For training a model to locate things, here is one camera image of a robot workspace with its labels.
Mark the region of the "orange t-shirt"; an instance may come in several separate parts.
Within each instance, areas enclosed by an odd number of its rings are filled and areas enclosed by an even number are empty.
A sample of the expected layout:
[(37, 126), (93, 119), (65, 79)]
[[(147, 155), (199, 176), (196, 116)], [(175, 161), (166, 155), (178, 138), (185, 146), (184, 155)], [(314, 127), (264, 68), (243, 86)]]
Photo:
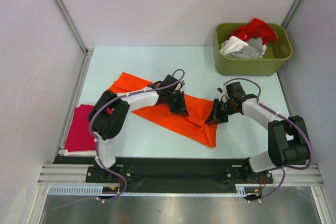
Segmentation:
[[(109, 89), (115, 93), (126, 93), (142, 89), (151, 83), (151, 81), (123, 72)], [(169, 107), (164, 104), (144, 107), (133, 111), (133, 113), (207, 147), (215, 148), (217, 125), (205, 124), (214, 102), (187, 94), (184, 98), (189, 113), (187, 117), (172, 114)]]

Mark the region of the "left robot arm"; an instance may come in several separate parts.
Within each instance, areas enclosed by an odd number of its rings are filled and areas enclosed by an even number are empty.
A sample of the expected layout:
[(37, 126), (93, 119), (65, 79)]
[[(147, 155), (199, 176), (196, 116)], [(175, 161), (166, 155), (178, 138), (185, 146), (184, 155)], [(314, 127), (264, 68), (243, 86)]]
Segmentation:
[(114, 139), (122, 131), (128, 114), (162, 106), (171, 114), (188, 117), (183, 86), (183, 77), (168, 74), (164, 80), (135, 91), (117, 93), (106, 90), (101, 95), (88, 116), (88, 130), (95, 141), (97, 174), (103, 181), (110, 182), (115, 177), (124, 180), (124, 176), (113, 167), (116, 164)]

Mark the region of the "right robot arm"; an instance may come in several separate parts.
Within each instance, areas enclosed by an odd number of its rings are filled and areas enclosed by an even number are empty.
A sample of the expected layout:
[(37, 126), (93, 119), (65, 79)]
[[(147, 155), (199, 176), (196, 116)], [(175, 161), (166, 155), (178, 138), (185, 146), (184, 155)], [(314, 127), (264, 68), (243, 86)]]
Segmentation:
[(247, 94), (240, 78), (222, 84), (217, 90), (219, 97), (214, 100), (212, 110), (205, 124), (227, 123), (229, 116), (247, 116), (268, 132), (267, 150), (249, 157), (242, 162), (238, 171), (238, 181), (255, 184), (262, 175), (272, 170), (310, 168), (313, 150), (308, 137), (305, 121), (300, 116), (286, 117), (261, 102), (260, 94)]

